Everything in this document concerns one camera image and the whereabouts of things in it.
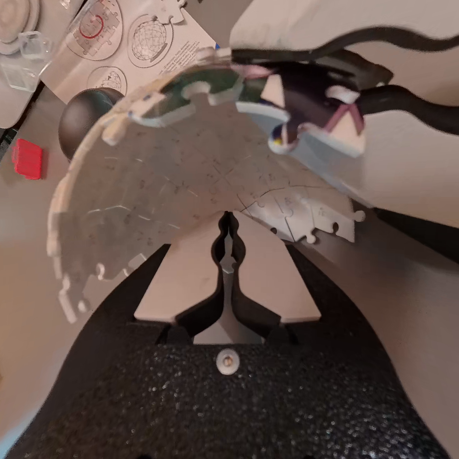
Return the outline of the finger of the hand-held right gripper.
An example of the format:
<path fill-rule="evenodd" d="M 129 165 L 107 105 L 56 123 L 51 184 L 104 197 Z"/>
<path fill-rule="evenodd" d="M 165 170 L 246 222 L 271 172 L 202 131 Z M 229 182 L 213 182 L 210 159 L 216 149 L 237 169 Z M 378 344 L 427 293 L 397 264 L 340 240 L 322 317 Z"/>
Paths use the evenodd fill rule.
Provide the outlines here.
<path fill-rule="evenodd" d="M 446 105 L 406 88 L 367 89 L 357 103 L 366 146 L 351 158 L 309 133 L 292 156 L 367 207 L 459 226 L 458 93 Z"/>
<path fill-rule="evenodd" d="M 458 88 L 457 0 L 253 1 L 233 26 L 240 55 L 349 49 L 408 88 Z"/>

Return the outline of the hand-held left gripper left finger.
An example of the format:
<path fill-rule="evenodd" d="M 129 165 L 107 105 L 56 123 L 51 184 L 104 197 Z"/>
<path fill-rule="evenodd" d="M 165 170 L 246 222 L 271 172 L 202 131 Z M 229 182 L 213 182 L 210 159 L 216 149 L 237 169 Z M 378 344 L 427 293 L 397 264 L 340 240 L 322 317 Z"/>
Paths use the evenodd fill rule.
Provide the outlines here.
<path fill-rule="evenodd" d="M 172 239 L 134 317 L 182 327 L 195 337 L 213 325 L 224 307 L 223 270 L 227 211 L 218 211 Z"/>

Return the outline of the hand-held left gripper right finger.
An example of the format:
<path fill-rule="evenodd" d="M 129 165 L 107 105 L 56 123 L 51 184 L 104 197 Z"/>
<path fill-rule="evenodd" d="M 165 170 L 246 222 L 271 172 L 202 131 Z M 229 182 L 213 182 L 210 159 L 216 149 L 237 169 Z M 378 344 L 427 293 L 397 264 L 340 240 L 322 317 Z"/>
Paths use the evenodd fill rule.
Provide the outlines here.
<path fill-rule="evenodd" d="M 247 215 L 229 214 L 235 260 L 232 311 L 266 339 L 276 329 L 315 322 L 321 313 L 284 241 Z"/>

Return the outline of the dark printed puzzle piece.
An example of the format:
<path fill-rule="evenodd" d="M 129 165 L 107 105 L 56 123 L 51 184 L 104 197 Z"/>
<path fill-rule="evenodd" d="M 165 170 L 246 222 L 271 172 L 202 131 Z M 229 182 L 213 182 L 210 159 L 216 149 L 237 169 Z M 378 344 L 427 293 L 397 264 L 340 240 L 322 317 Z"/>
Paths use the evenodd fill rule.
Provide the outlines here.
<path fill-rule="evenodd" d="M 268 139 L 277 154 L 292 152 L 304 133 L 352 158 L 365 149 L 365 122 L 357 101 L 361 93 L 336 72 L 316 65 L 278 70 L 266 80 L 265 102 L 283 109 L 288 120 Z"/>

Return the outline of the grey partial puzzle ball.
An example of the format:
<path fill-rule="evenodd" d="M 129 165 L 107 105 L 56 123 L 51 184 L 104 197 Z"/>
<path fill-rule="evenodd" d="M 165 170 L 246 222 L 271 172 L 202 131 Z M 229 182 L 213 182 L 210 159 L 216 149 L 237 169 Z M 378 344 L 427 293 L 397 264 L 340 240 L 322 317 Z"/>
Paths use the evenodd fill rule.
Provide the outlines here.
<path fill-rule="evenodd" d="M 218 211 L 241 212 L 283 241 L 316 232 L 355 242 L 365 212 L 268 139 L 288 114 L 261 99 L 278 70 L 316 65 L 361 92 L 352 54 L 309 62 L 236 62 L 204 48 L 181 70 L 140 86 L 93 125 L 59 182 L 48 214 L 47 254 L 70 323 L 94 308 L 86 293 L 138 259 L 168 247 L 182 229 Z"/>

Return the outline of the folded paper leaflet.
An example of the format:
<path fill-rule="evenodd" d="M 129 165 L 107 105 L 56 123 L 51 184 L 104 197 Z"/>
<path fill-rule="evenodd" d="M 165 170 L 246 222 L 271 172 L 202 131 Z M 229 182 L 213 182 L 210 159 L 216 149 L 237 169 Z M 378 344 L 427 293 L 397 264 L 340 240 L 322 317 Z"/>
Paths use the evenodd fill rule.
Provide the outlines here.
<path fill-rule="evenodd" d="M 86 89 L 125 96 L 190 65 L 198 49 L 216 42 L 184 10 L 186 1 L 87 1 L 42 73 L 64 103 Z"/>

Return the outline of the black dome stand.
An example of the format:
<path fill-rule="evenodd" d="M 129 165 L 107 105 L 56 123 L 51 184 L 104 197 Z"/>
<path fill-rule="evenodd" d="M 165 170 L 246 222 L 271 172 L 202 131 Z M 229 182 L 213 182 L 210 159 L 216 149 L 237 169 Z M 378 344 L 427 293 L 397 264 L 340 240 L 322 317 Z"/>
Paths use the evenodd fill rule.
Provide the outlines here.
<path fill-rule="evenodd" d="M 67 103 L 60 117 L 58 139 L 69 162 L 93 125 L 122 98 L 118 90 L 93 88 L 81 91 Z"/>

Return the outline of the red plastic block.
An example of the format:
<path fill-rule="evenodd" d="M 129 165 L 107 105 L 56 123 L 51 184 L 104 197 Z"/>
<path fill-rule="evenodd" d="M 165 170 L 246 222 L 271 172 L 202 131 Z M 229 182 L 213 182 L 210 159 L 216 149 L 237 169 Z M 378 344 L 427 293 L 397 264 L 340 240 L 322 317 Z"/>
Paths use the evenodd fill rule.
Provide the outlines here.
<path fill-rule="evenodd" d="M 15 172 L 27 180 L 42 178 L 43 149 L 38 145 L 17 139 L 11 153 Z"/>

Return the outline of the clear plastic piece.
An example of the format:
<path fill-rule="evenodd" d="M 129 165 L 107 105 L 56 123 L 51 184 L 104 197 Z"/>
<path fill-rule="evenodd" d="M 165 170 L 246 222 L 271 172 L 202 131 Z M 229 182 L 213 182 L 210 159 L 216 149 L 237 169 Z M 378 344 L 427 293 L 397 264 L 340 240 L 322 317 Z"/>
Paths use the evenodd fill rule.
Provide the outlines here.
<path fill-rule="evenodd" d="M 1 62 L 1 69 L 8 85 L 17 90 L 34 93 L 39 84 L 39 72 L 15 63 Z"/>
<path fill-rule="evenodd" d="M 18 35 L 18 39 L 22 58 L 26 60 L 50 60 L 53 42 L 41 32 L 22 32 Z"/>

